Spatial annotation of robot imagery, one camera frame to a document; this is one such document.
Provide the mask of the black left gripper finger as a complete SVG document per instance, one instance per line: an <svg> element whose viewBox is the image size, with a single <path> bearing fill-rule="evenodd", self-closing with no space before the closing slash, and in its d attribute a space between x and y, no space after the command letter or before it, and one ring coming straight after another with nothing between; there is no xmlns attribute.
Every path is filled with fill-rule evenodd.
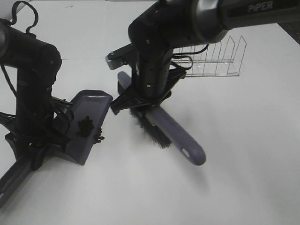
<svg viewBox="0 0 300 225"><path fill-rule="evenodd" d="M30 146L31 169L36 171L39 169L49 151L49 144L32 144Z"/></svg>

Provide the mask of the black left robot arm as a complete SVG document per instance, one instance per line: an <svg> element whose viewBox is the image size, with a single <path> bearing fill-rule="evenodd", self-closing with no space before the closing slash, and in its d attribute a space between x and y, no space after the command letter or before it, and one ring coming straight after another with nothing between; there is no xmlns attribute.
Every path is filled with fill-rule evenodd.
<svg viewBox="0 0 300 225"><path fill-rule="evenodd" d="M34 171L51 145L64 150L70 141L71 103L52 97L61 64L55 46L13 28L8 20L0 21L0 67L16 97L15 115L2 112L0 123L10 131L16 159L27 157Z"/></svg>

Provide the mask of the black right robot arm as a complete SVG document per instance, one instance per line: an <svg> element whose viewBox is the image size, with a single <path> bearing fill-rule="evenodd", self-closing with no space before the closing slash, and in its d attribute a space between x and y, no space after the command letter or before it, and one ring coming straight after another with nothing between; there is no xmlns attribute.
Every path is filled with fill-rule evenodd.
<svg viewBox="0 0 300 225"><path fill-rule="evenodd" d="M299 20L297 0L159 0L132 21L130 43L106 57L110 69L132 69L131 83L111 103L115 114L159 105L186 69L174 50L220 42L229 30Z"/></svg>

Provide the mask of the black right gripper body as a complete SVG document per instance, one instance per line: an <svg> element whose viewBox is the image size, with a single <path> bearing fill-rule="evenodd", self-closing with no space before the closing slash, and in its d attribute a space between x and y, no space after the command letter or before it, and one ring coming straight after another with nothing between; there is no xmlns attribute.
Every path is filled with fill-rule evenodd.
<svg viewBox="0 0 300 225"><path fill-rule="evenodd" d="M173 57L173 49L157 53L137 51L132 87L141 102L152 104L185 76L186 69L172 62Z"/></svg>

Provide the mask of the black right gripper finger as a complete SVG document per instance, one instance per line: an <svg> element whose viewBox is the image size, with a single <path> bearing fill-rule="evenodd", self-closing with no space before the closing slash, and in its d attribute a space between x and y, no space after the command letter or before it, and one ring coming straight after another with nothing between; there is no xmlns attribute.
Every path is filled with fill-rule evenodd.
<svg viewBox="0 0 300 225"><path fill-rule="evenodd" d="M137 107L140 103L141 101L133 87L128 87L111 102L110 108L114 115L117 115L121 110Z"/></svg>
<svg viewBox="0 0 300 225"><path fill-rule="evenodd" d="M164 93L162 96L159 96L158 98L154 99L152 101L152 106L155 107L157 105L161 105L162 102L164 102L166 99L168 99L172 95L172 92L169 90L168 92Z"/></svg>

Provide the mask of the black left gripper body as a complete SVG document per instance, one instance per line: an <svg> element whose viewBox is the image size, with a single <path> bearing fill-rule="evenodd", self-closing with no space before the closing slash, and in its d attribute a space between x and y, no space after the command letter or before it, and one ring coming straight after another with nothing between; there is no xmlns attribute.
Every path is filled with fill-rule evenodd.
<svg viewBox="0 0 300 225"><path fill-rule="evenodd" d="M44 145L58 146L65 150L70 143L67 132L70 129L70 123L74 119L74 113L71 110L73 103L65 99L51 97L48 102L50 109L42 116L38 116L36 111L31 111L15 89L11 90L16 97L16 115L4 114L4 127L9 130L5 140L13 150L28 150L30 145L41 148ZM54 128L54 114L56 118L63 120L67 128L60 132Z"/></svg>

